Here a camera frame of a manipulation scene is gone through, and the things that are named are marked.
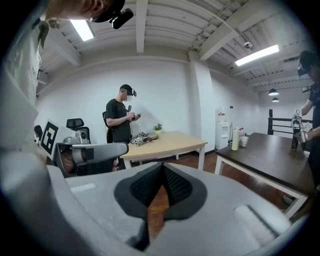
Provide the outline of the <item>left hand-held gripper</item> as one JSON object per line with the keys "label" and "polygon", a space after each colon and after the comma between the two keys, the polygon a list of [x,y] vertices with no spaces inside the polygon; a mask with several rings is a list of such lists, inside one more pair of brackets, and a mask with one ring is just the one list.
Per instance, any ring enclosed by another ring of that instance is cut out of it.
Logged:
{"label": "left hand-held gripper", "polygon": [[[125,142],[92,144],[84,131],[73,131],[52,120],[47,121],[39,146],[65,178],[115,172],[118,157],[129,152],[129,145]],[[75,164],[72,173],[64,169],[64,152],[72,154]]]}

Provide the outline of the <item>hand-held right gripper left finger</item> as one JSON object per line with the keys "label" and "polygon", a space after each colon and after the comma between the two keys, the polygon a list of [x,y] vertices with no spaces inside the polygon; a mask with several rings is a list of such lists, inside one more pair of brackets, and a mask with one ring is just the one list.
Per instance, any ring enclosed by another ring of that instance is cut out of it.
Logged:
{"label": "hand-held right gripper left finger", "polygon": [[116,184],[137,173],[64,178],[34,154],[0,153],[0,190],[42,255],[162,256],[147,223],[127,215],[114,197]]}

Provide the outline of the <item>person's left hand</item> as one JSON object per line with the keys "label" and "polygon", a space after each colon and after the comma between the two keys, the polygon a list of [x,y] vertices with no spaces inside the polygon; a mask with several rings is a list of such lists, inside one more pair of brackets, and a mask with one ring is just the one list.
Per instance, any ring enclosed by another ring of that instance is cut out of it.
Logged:
{"label": "person's left hand", "polygon": [[69,174],[72,173],[75,169],[75,162],[72,153],[70,151],[63,152],[61,159],[64,170]]}

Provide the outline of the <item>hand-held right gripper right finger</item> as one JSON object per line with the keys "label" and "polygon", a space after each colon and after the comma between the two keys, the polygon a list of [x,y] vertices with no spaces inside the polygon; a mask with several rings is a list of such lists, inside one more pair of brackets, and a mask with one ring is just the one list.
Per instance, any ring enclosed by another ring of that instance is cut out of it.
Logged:
{"label": "hand-held right gripper right finger", "polygon": [[185,220],[167,220],[147,248],[153,256],[276,256],[307,222],[290,222],[272,203],[241,183],[176,164],[201,181],[207,197]]}

